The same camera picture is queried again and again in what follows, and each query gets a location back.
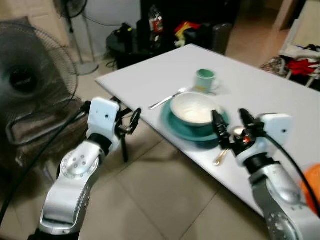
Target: door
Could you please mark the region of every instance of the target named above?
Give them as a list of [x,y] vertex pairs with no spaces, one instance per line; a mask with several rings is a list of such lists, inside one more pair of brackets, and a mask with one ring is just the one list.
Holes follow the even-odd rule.
[[69,45],[64,19],[56,13],[52,0],[0,0],[0,20],[28,16],[30,23]]
[[299,16],[300,24],[293,39],[299,46],[320,46],[320,1],[307,0]]
[[283,30],[287,27],[297,3],[298,0],[283,0],[280,11],[273,25],[274,28]]

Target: fan stand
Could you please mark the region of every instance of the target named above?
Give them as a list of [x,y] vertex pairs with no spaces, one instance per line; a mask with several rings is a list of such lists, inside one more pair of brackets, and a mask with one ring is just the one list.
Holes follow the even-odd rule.
[[69,32],[72,36],[72,40],[75,44],[75,49],[76,49],[76,52],[79,57],[79,62],[74,63],[75,68],[76,68],[76,74],[80,75],[80,76],[81,75],[89,75],[89,74],[93,73],[94,71],[96,71],[98,69],[99,65],[95,62],[95,56],[94,56],[94,52],[93,52],[93,48],[92,48],[92,41],[91,41],[90,34],[89,34],[88,22],[87,22],[86,18],[83,17],[83,20],[84,20],[84,23],[86,26],[86,30],[88,33],[89,45],[90,45],[90,50],[91,50],[93,61],[84,61],[83,60],[81,52],[80,52],[80,48],[79,48],[79,45],[78,45],[78,42],[77,42],[77,39],[76,39],[76,36],[74,33],[74,28],[72,25],[72,21],[70,18],[70,14],[69,14],[67,5],[65,5],[65,12],[66,12],[66,21],[69,25]]

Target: power cord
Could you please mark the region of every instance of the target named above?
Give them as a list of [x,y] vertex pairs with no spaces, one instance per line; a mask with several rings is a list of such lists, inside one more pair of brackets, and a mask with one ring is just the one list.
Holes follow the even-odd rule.
[[110,69],[112,68],[112,71],[114,72],[116,65],[117,65],[117,61],[112,60],[112,61],[107,62],[105,66]]
[[310,193],[310,196],[312,198],[312,201],[313,201],[317,216],[320,218],[320,206],[319,206],[317,197],[316,197],[314,191],[312,190],[310,184],[308,183],[308,180],[306,179],[304,173],[301,171],[301,169],[299,168],[299,166],[297,165],[295,160],[289,155],[289,153],[279,143],[276,142],[276,140],[274,140],[267,133],[264,134],[264,137],[266,139],[268,139],[272,144],[274,144],[289,159],[291,164],[294,166],[295,170],[298,172],[298,174],[301,177],[303,183],[305,184],[308,192]]
[[91,22],[93,22],[93,23],[96,23],[96,24],[99,24],[99,25],[101,25],[101,26],[105,26],[105,27],[120,27],[120,26],[121,26],[121,24],[105,24],[105,23],[102,23],[102,22],[100,22],[100,21],[98,21],[98,20],[93,19],[93,18],[90,17],[90,16],[85,15],[84,13],[82,14],[82,16],[83,16],[84,18],[88,19],[89,21],[91,21]]
[[2,225],[2,222],[4,220],[6,211],[9,207],[10,202],[12,201],[16,191],[18,190],[18,187],[23,182],[23,180],[26,178],[28,173],[31,171],[31,169],[36,165],[36,163],[39,161],[41,155],[47,150],[47,148],[53,143],[53,141],[58,137],[58,135],[66,129],[66,127],[71,124],[81,113],[89,113],[91,103],[89,101],[86,101],[81,108],[73,115],[71,116],[52,136],[52,138],[41,148],[41,150],[37,153],[37,155],[32,159],[30,164],[26,167],[26,169],[23,171],[23,173],[19,176],[19,178],[13,183],[11,190],[7,197],[5,198],[1,211],[0,211],[0,228]]

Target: round fan head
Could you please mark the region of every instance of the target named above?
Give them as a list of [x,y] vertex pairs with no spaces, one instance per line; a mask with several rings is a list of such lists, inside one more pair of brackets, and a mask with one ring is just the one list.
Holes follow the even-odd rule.
[[75,18],[80,15],[88,0],[54,0],[54,6],[57,13],[64,18]]
[[0,46],[0,124],[72,100],[76,68],[54,38],[31,25],[0,22]]

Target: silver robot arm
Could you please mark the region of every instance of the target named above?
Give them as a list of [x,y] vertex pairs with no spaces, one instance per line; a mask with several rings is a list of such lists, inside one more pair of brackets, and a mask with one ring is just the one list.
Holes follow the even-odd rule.
[[87,140],[61,161],[60,173],[45,199],[38,229],[29,239],[78,239],[90,191],[106,155],[119,146],[121,134],[132,134],[141,109],[134,112],[130,126],[119,124],[119,104],[96,97],[88,116]]
[[235,127],[232,135],[216,112],[213,128],[223,149],[232,149],[240,167],[250,173],[253,197],[263,212],[272,240],[319,240],[320,218],[303,202],[301,190],[283,166],[272,159],[276,148],[259,132],[283,145],[292,125],[285,114],[265,114],[257,121],[240,110],[245,127]]

